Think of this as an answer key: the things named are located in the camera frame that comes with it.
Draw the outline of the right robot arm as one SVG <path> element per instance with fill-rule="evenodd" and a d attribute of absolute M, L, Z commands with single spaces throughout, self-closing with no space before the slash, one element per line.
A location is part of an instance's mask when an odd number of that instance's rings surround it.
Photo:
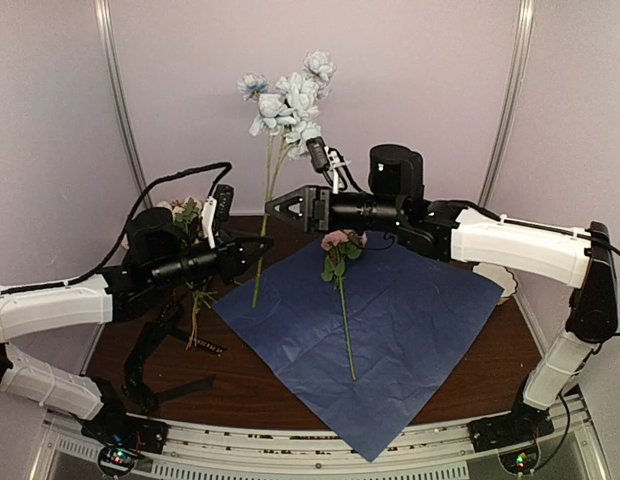
<path fill-rule="evenodd" d="M 499 416 L 509 440 L 525 440 L 587 359 L 618 330 L 615 257 L 608 228 L 558 227 L 498 215 L 468 200 L 425 199 L 422 156 L 395 144 L 370 150 L 368 191 L 340 188 L 329 173 L 334 154 L 307 143 L 328 187 L 307 185 L 265 204 L 266 213 L 305 232 L 388 232 L 434 260 L 487 264 L 545 277 L 570 288 L 570 314 L 549 351 L 522 384 L 511 411 Z"/>

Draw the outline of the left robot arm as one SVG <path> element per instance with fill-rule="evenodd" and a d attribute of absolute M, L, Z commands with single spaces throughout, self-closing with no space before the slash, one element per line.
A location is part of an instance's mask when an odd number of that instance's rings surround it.
<path fill-rule="evenodd" d="M 121 264 L 103 259 L 75 278 L 0 286 L 0 392 L 93 421 L 111 443 L 127 442 L 134 424 L 108 383 L 56 368 L 11 341 L 67 326 L 135 320 L 164 291 L 214 277 L 229 283 L 272 248 L 268 237 L 221 237 L 214 229 L 217 217 L 205 215 L 206 237 L 195 243 L 175 225 L 170 209 L 133 205 L 115 241 L 128 244 Z"/>

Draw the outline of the yellow flower bunch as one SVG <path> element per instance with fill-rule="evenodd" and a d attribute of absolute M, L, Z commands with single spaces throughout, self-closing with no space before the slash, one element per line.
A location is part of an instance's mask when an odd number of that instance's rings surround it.
<path fill-rule="evenodd" d="M 214 298 L 214 292 L 209 291 L 207 283 L 195 283 L 193 281 L 187 282 L 186 286 L 191 295 L 192 308 L 191 308 L 191 331 L 188 337 L 186 348 L 192 350 L 197 346 L 198 333 L 199 333 L 199 313 L 203 308 L 211 309 L 216 303 Z"/>

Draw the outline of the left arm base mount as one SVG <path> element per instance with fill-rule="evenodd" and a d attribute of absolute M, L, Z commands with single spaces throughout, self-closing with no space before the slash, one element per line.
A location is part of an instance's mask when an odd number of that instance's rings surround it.
<path fill-rule="evenodd" d="M 74 419 L 81 434 L 96 440 L 101 449 L 96 464 L 108 479 L 121 479 L 132 472 L 149 454 L 163 452 L 169 426 L 163 421 L 100 412 L 94 419 Z"/>

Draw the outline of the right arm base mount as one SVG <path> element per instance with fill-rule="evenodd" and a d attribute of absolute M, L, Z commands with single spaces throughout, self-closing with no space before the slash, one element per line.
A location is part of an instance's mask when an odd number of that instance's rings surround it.
<path fill-rule="evenodd" d="M 499 451 L 501 466 L 511 474 L 531 474 L 541 463 L 538 441 L 554 432 L 548 410 L 521 401 L 504 414 L 471 421 L 468 432 L 476 453 Z"/>

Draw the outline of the pink rose stem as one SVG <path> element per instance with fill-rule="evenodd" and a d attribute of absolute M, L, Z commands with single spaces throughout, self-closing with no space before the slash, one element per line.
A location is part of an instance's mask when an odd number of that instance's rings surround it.
<path fill-rule="evenodd" d="M 345 275 L 348 265 L 359 259 L 363 254 L 366 243 L 367 237 L 365 233 L 357 233 L 351 229 L 330 232 L 321 241 L 321 248 L 325 252 L 321 278 L 326 283 L 333 283 L 335 289 L 339 292 L 347 359 L 350 376 L 353 381 L 357 380 L 357 374 L 349 328 Z"/>

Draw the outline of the light blue flower stem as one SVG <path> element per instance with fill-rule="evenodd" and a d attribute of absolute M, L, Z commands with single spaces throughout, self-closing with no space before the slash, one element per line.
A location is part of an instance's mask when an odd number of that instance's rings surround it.
<path fill-rule="evenodd" d="M 304 58 L 302 70 L 274 82 L 254 73 L 237 81 L 243 98 L 257 104 L 249 134 L 267 137 L 265 202 L 274 199 L 284 163 L 307 156 L 306 142 L 322 134 L 318 102 L 329 95 L 336 71 L 332 55 L 315 50 Z"/>

